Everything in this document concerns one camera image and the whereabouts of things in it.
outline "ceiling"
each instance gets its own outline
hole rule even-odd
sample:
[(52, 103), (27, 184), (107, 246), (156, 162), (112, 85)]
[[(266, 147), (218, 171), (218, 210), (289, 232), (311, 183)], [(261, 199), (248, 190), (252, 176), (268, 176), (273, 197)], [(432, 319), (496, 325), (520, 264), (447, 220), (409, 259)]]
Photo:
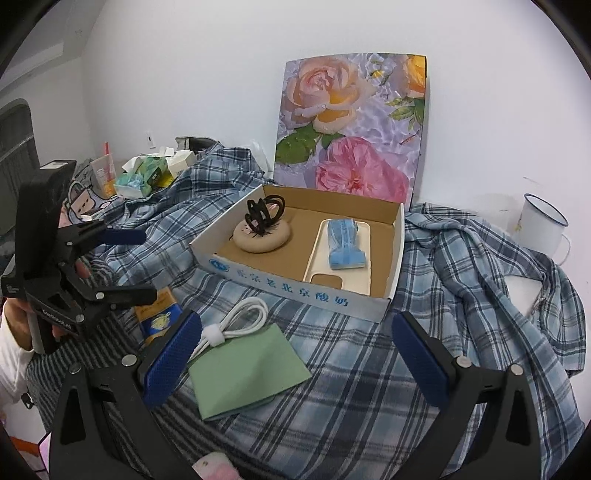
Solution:
[(0, 78), (0, 95), (82, 54), (106, 0), (61, 0), (39, 20)]

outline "orange rose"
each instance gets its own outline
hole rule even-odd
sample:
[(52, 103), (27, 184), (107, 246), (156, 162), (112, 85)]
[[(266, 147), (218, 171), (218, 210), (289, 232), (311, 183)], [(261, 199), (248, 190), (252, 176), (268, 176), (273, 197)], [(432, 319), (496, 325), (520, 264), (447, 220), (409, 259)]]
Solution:
[(422, 55), (409, 55), (404, 64), (404, 70), (407, 73), (408, 86), (411, 91), (408, 96), (413, 98), (425, 96), (427, 58)]
[(357, 66), (347, 60), (304, 60), (285, 88), (285, 125), (291, 129), (313, 122), (319, 133), (337, 133), (355, 119), (355, 111), (375, 92), (374, 86), (359, 77)]

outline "blue plaid shirt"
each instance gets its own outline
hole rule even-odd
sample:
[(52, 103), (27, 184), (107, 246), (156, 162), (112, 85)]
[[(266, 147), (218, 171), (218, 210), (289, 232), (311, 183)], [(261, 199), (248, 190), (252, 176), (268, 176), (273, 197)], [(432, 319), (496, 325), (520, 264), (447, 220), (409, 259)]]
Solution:
[[(141, 228), (148, 241), (98, 249), (92, 259), (95, 281), (169, 284), (179, 303), (197, 311), (204, 324), (219, 322), (241, 299), (260, 296), (269, 305), (269, 320), (312, 377), (266, 405), (208, 422), (200, 419), (186, 381), (154, 417), (191, 462), (223, 450), (238, 468), (261, 478), (389, 479), (438, 413), (426, 404), (392, 344), (390, 325), (273, 296), (201, 269), (189, 242), (265, 180), (248, 150), (217, 145), (199, 160), (150, 198), (107, 208), (104, 220)], [(407, 214), (405, 237), (392, 308), (412, 312), (454, 356), (467, 355), (493, 369), (524, 367), (538, 414), (543, 478), (549, 478), (584, 428), (569, 382), (569, 375), (583, 369), (585, 355), (583, 306), (573, 286), (544, 255), (457, 210), (417, 206)], [(529, 316), (511, 303), (505, 275), (542, 282)], [(102, 367), (142, 345), (131, 311), (106, 319), (96, 337), (65, 342), (54, 355), (32, 362), (30, 388), (47, 425), (59, 393), (56, 379), (70, 361)], [(475, 409), (446, 473), (462, 464), (482, 412)], [(115, 410), (111, 415), (122, 450), (142, 469), (121, 418)]]

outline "mug rim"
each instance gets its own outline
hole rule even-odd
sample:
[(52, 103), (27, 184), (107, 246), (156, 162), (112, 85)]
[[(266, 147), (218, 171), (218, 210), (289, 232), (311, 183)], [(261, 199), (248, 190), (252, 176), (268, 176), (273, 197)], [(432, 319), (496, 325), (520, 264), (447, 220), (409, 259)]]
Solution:
[[(569, 221), (566, 219), (566, 217), (560, 213), (560, 211), (554, 206), (552, 205), (550, 202), (546, 202), (546, 200), (541, 199), (540, 197), (538, 197), (537, 195), (534, 195), (533, 193), (526, 193), (525, 195), (523, 195), (523, 197), (525, 198), (525, 201), (527, 203), (529, 203), (533, 208), (535, 208), (538, 212), (540, 212), (542, 215), (544, 215), (548, 220), (563, 226), (563, 227), (567, 227), (569, 225)], [(540, 210), (536, 205), (534, 205), (534, 203), (530, 200), (530, 198), (535, 198), (538, 199), (541, 202), (544, 202), (546, 205), (548, 205), (549, 207), (552, 208), (552, 210), (554, 210), (556, 213), (558, 213), (562, 219), (564, 220), (564, 223), (559, 222), (557, 219), (552, 218), (550, 215), (548, 215), (546, 212), (544, 212), (543, 210)]]

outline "person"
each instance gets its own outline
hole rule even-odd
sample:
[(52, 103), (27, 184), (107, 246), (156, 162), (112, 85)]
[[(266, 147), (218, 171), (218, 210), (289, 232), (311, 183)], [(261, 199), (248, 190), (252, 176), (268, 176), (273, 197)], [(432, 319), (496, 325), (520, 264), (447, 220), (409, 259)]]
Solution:
[(33, 358), (33, 341), (27, 321), (29, 305), (7, 299), (0, 324), (0, 407), (16, 403), (27, 391), (25, 371)]

